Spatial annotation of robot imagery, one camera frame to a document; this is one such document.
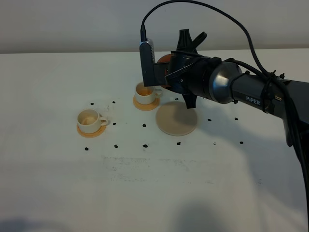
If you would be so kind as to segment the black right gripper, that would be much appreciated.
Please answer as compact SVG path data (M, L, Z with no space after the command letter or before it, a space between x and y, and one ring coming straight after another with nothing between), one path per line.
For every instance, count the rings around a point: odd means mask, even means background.
M187 109L196 108L197 96L193 94L187 84L187 77L200 61L208 62L210 57L197 54L196 39L192 40L189 29L179 31L177 51L171 52L165 88L182 94Z

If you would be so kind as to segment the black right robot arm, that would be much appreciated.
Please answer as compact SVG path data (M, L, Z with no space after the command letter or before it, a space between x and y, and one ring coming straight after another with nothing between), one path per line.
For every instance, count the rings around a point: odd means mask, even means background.
M177 48L171 52L166 75L168 90L183 96L187 108L195 108L197 97L227 104L243 102L283 120L288 146L294 148L304 183L309 183L309 85L286 80L284 75L264 74L229 58L205 57L196 48L206 39L192 39L188 29L180 31Z

